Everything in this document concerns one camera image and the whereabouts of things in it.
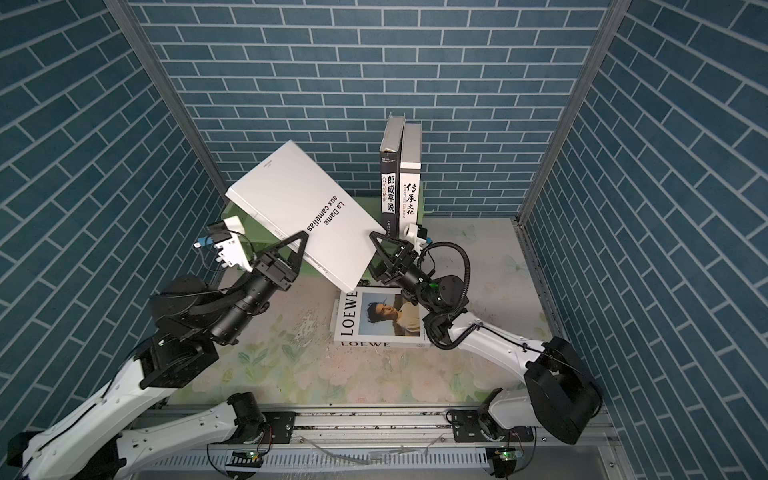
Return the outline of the white Loewe Foundation Craft Prize book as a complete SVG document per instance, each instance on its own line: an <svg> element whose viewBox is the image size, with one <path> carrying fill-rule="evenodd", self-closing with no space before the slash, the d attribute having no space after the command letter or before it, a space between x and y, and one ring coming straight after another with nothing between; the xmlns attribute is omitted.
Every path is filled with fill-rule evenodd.
<svg viewBox="0 0 768 480"><path fill-rule="evenodd" d="M427 310L405 299L398 288L358 287L341 293L332 324L334 342L349 347L420 348Z"/></svg>

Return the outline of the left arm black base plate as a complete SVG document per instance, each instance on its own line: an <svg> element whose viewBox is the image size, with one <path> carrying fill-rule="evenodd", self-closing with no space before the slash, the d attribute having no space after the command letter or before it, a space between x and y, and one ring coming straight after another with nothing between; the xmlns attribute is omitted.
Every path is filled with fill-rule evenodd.
<svg viewBox="0 0 768 480"><path fill-rule="evenodd" d="M297 413L294 411L267 411L262 445L287 445L291 442Z"/></svg>

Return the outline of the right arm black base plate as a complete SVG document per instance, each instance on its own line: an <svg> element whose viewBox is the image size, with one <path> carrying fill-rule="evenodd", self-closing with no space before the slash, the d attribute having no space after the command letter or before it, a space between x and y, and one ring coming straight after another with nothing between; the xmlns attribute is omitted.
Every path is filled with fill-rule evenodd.
<svg viewBox="0 0 768 480"><path fill-rule="evenodd" d="M445 419L451 427L456 443L479 443L486 441L480 426L479 414L476 410L450 409L445 412Z"/></svg>

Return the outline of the green two-tier shelf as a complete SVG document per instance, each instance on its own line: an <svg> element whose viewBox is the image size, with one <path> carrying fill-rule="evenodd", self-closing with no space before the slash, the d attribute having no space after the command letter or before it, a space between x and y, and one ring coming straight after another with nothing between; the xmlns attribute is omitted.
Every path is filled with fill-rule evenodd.
<svg viewBox="0 0 768 480"><path fill-rule="evenodd" d="M375 213L379 210L379 200L374 197L353 197L353 199L361 205L361 207L368 212L372 217ZM418 201L418 208L417 208L417 223L422 224L423 223L423 216L424 216L424 199L421 199ZM235 205L233 202L228 202L226 207L221 213L221 219L225 219L228 217L237 216L243 225L245 229L245 235L248 237L251 245L254 247L256 251L259 251L263 248L265 248L268 245L271 245L273 243L277 243L279 239L275 237L266 227L263 227L257 220L250 217L246 212L244 212L242 209L240 209L237 205ZM307 261L304 261L301 267L301 276L320 276L323 277L323 274L319 271L317 271L311 264L309 264ZM370 272L366 269L364 271L363 276L361 277L361 280L365 281L372 281L373 277L370 275Z"/></svg>

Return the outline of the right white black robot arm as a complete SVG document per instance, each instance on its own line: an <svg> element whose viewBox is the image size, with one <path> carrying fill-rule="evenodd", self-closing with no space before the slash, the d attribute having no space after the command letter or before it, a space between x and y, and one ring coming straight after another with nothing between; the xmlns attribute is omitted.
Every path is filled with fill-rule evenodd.
<svg viewBox="0 0 768 480"><path fill-rule="evenodd" d="M380 283L400 287L406 301L426 309L423 332L432 346L468 351L521 378L538 425L562 443L578 442L600 412L603 397L594 376L567 340L554 336L538 341L514 335L471 312L472 269L461 246L435 242L417 250L406 240L376 231L369 239L374 247L369 272ZM424 272L423 258L440 248L458 253L463 265L460 276L434 278Z"/></svg>

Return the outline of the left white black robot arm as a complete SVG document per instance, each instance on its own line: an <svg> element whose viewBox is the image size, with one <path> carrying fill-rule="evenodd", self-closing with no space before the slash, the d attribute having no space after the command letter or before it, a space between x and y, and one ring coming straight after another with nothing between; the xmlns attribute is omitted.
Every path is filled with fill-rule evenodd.
<svg viewBox="0 0 768 480"><path fill-rule="evenodd" d="M149 408L191 383L234 345L250 320L300 273L309 240L300 231L262 250L232 286L212 289L181 276L152 296L156 333L140 342L118 372L64 419L8 442L7 463L20 479L124 479L175 453L209 444L247 444L257 455L272 428L250 393L230 395L198 414L131 429Z"/></svg>

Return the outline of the white La Dame aux camelias book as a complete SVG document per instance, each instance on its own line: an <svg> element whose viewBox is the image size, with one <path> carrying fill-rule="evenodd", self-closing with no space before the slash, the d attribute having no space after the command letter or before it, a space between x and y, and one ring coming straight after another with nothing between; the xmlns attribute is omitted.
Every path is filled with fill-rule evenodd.
<svg viewBox="0 0 768 480"><path fill-rule="evenodd" d="M229 187L227 198L280 240L308 234L304 259L343 292L362 279L383 227L295 142Z"/></svg>

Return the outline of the large white black-spine book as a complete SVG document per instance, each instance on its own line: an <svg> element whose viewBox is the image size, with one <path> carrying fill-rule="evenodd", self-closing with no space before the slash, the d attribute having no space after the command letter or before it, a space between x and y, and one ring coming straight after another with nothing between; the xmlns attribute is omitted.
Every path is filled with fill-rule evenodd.
<svg viewBox="0 0 768 480"><path fill-rule="evenodd" d="M401 238L406 237L406 230L410 225L419 223L421 153L422 126L418 123L406 123L402 136L399 169L398 223Z"/></svg>

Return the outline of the Chinese book with man portrait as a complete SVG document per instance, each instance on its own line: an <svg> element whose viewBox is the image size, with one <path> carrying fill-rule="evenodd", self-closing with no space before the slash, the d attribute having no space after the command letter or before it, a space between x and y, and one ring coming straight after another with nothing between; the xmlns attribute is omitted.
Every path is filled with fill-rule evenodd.
<svg viewBox="0 0 768 480"><path fill-rule="evenodd" d="M381 216L380 223L390 237L399 236L398 186L402 136L406 118L391 116L379 148Z"/></svg>

